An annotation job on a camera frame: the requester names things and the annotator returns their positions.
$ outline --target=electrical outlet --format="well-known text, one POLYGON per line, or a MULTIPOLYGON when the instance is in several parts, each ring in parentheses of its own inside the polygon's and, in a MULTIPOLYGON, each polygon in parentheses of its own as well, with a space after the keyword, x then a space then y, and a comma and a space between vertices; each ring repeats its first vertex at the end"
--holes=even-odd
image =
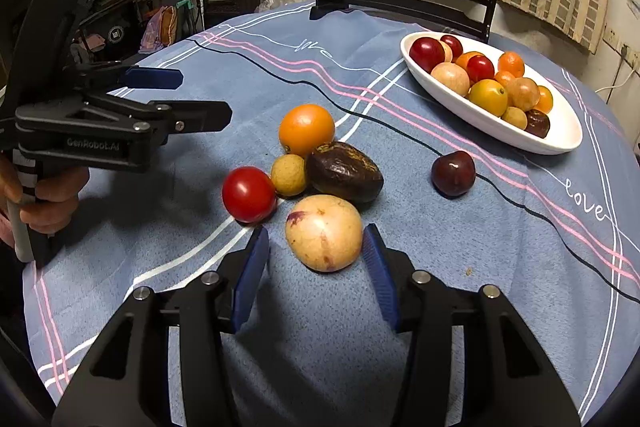
POLYGON ((631 69, 638 71, 640 68, 640 54, 636 51, 629 50, 626 52, 626 63, 631 66, 631 69))
POLYGON ((617 52, 620 50, 618 47, 618 45, 620 44, 620 38, 618 37, 618 34, 611 26, 605 26, 602 40, 605 41, 609 46, 611 46, 617 52))

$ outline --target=black stripe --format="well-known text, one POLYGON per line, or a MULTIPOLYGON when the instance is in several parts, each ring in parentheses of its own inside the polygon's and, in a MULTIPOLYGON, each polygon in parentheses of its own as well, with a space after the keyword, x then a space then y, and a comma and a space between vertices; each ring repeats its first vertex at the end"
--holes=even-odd
MULTIPOLYGON (((214 52, 220 55, 226 55, 226 54, 231 54, 231 55, 239 55, 240 57, 244 58, 245 60, 248 60, 249 62, 251 62, 254 66, 256 66, 257 68, 260 68, 262 71, 264 71, 265 73, 267 73, 268 75, 272 76, 273 78, 276 78, 277 80, 284 82, 286 84, 291 84, 293 86, 295 86, 296 84, 304 84, 305 86, 310 86, 313 87, 315 90, 317 90, 322 96, 324 96, 334 107, 337 107, 338 109, 340 109, 341 111, 348 113, 350 115, 353 116, 357 116, 359 118, 364 118, 365 120, 369 120, 372 121, 374 123, 377 123, 379 125, 382 125, 386 128, 388 128, 389 130, 398 133, 400 136, 404 136, 405 138, 417 143, 418 145, 421 145, 427 149, 429 149, 431 152, 433 152, 434 154, 436 154, 437 156, 443 156, 443 153, 438 151, 436 148, 433 148, 431 145, 429 145, 428 143, 423 142, 422 140, 415 138, 414 136, 411 136, 410 134, 405 133, 404 131, 401 131, 400 129, 392 126, 391 124, 386 123, 385 121, 382 120, 378 120, 378 118, 374 118, 372 116, 369 116, 368 114, 362 114, 356 111, 352 111, 350 109, 346 109, 344 107, 342 107, 341 105, 339 105, 338 103, 334 102, 334 100, 331 99, 331 97, 325 93, 321 87, 316 86, 316 84, 309 82, 308 80, 287 80, 286 78, 282 78, 281 76, 278 76, 276 73, 272 73, 271 71, 269 71, 267 68, 261 66, 260 64, 258 64, 258 62, 256 62, 255 60, 253 60, 252 58, 249 58, 245 55, 242 55, 239 52, 234 52, 234 51, 228 51, 228 52, 224 52, 224 51, 220 51, 220 50, 215 50, 213 48, 207 48, 206 46, 203 46, 202 44, 200 44, 198 41, 195 41, 193 39, 185 39, 187 41, 191 41, 194 42, 194 44, 196 44, 197 46, 201 47, 203 50, 207 50, 210 52, 214 52)), ((495 185, 495 183, 493 181, 491 181, 489 178, 487 178, 486 176, 482 175, 482 174, 476 174, 476 177, 480 178, 482 181, 485 181, 487 183, 489 183, 493 188, 495 188, 495 190, 498 192, 498 194, 500 194, 505 201, 507 201, 508 203, 511 203, 513 206, 516 206, 524 211, 527 212, 527 214, 530 214, 531 216, 537 217, 538 219, 542 219, 543 221, 545 221, 546 223, 549 223, 552 227, 554 227, 554 229, 556 230, 556 232, 558 232, 558 237, 560 238, 560 241, 562 241, 562 244, 564 245, 564 247, 567 249, 567 251, 575 258, 576 261, 578 261, 579 263, 581 263, 582 265, 586 266, 587 268, 589 268, 590 270, 592 270, 593 272, 595 272, 605 283, 607 286, 609 286, 610 288, 612 288, 613 290, 615 290, 616 292, 618 292, 620 295, 622 295, 624 298, 633 301, 637 304, 640 304, 640 299, 634 297, 633 295, 629 295, 626 292, 623 292, 620 288, 617 288, 613 283, 609 282, 609 280, 600 272, 600 270, 598 270, 595 266, 593 266, 593 264, 589 263, 588 261, 585 261, 582 257, 580 257, 577 253, 575 253, 570 247, 569 245, 566 243, 566 241, 564 240, 564 238, 562 238, 561 233, 558 231, 558 229, 556 229, 556 226, 553 224, 553 222, 546 216, 544 216, 543 214, 540 214, 539 212, 536 212, 535 210, 532 210, 531 208, 529 208, 528 206, 526 206, 525 204, 522 203, 518 203, 516 201, 513 201, 510 197, 508 197, 507 195, 505 195, 500 188, 497 187, 497 185, 495 185)))
POLYGON ((19 172, 24 172, 25 174, 38 174, 38 166, 35 165, 33 167, 27 167, 25 165, 16 165, 15 169, 19 172))

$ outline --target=shelf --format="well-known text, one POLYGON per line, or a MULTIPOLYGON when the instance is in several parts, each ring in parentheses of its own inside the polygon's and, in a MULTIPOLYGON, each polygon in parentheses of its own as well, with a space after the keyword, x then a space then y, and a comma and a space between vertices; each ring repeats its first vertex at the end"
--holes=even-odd
POLYGON ((80 21, 80 26, 86 26, 87 24, 90 24, 94 21, 97 21, 99 18, 104 17, 105 15, 107 15, 107 13, 110 13, 112 11, 114 11, 115 9, 120 8, 121 6, 125 5, 128 2, 132 2, 133 0, 121 0, 119 2, 117 2, 116 4, 113 4, 111 6, 107 6, 106 8, 103 8, 102 10, 100 10, 99 12, 96 12, 94 14, 89 15, 86 19, 80 21))

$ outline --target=yellow fruit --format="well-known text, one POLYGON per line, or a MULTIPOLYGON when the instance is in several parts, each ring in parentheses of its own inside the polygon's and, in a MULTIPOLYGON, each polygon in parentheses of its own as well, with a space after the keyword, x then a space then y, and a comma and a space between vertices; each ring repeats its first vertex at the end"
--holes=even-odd
POLYGON ((271 166, 271 182, 282 197, 297 196, 306 188, 305 161, 295 154, 280 156, 271 166))
POLYGON ((542 111, 544 114, 549 114, 554 108, 554 96, 548 87, 538 86, 538 89, 540 90, 540 100, 538 100, 534 109, 542 111))
POLYGON ((285 238, 305 266, 335 272, 353 263, 362 249, 362 219, 349 201, 316 194, 291 209, 285 238))
POLYGON ((518 129, 525 130, 527 127, 527 115, 524 114, 523 110, 518 109, 517 107, 507 107, 504 115, 502 115, 502 119, 506 123, 516 126, 518 129))
POLYGON ((498 118, 507 110, 509 101, 504 87, 491 78, 480 80, 471 86, 468 99, 498 118))
POLYGON ((540 100, 538 84, 530 78, 516 78, 513 82, 509 82, 505 89, 509 94, 510 105, 524 112, 536 107, 536 104, 540 100))

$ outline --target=blue gripper pad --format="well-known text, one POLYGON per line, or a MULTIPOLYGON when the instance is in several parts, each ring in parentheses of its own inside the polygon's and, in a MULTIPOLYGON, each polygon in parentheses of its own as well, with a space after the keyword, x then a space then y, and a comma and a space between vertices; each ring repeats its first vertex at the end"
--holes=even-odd
POLYGON ((249 240, 247 246, 251 247, 251 250, 238 278, 238 283, 233 289, 231 325, 234 331, 239 331, 249 318, 251 307, 254 305, 255 294, 258 291, 262 270, 264 270, 264 265, 266 265, 269 258, 269 233, 263 227, 260 227, 260 229, 258 237, 252 245, 254 237, 252 236, 249 240))
POLYGON ((400 325, 398 292, 389 272, 385 254, 386 246, 378 228, 373 223, 367 225, 362 236, 362 258, 371 277, 382 317, 394 331, 398 331, 400 325))
POLYGON ((182 78, 180 70, 134 66, 122 75, 120 83, 132 89, 178 89, 182 78))

